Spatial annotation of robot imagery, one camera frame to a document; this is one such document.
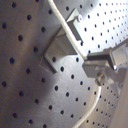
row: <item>metal bracket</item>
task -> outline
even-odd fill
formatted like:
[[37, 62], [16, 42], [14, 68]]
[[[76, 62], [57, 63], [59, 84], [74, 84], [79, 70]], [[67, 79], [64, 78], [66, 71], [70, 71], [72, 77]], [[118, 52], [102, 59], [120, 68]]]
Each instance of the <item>metal bracket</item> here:
[[[98, 84], [107, 82], [110, 85], [117, 83], [118, 87], [116, 92], [119, 94], [120, 85], [123, 84], [126, 68], [120, 68], [118, 71], [117, 66], [128, 61], [128, 39], [124, 40], [114, 48], [105, 49], [103, 52], [91, 53], [84, 61], [83, 69], [88, 77], [96, 78]], [[106, 80], [102, 80], [100, 75], [103, 74]]]
[[[81, 34], [83, 34], [83, 28], [81, 29], [82, 16], [79, 15], [77, 9], [75, 9], [67, 20], [67, 23], [72, 30], [74, 36], [78, 40], [76, 45], [80, 47], [80, 42], [83, 40]], [[63, 28], [59, 31], [51, 45], [48, 47], [44, 54], [45, 59], [52, 66], [55, 72], [58, 72], [63, 65], [65, 58], [69, 55], [77, 55], [75, 48], [70, 43]]]

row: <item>stainless steel wall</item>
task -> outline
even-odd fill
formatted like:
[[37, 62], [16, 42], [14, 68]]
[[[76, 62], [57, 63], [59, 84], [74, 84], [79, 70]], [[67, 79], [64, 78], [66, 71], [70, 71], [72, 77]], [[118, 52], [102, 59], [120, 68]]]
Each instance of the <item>stainless steel wall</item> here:
[[[65, 19], [74, 8], [82, 14], [87, 40], [81, 48], [86, 53], [127, 38], [127, 0], [55, 3]], [[97, 86], [83, 71], [79, 55], [69, 56], [58, 73], [43, 58], [61, 27], [47, 0], [1, 0], [0, 24], [0, 127], [71, 128], [88, 111]], [[81, 128], [108, 128], [118, 98], [105, 83], [96, 109]]]

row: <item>perforated metal surface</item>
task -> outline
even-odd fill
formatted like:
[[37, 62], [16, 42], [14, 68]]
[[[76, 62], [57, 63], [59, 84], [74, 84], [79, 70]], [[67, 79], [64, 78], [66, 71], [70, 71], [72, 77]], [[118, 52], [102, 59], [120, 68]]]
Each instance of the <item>perforated metal surface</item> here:
[[[74, 8], [82, 14], [87, 41], [80, 45], [86, 53], [114, 47], [127, 37], [127, 0], [55, 3], [65, 19]], [[61, 27], [47, 0], [1, 0], [0, 24], [0, 127], [71, 128], [88, 111], [97, 86], [87, 78], [79, 55], [69, 56], [58, 73], [42, 59]], [[81, 128], [109, 127], [117, 102], [118, 95], [105, 83]]]

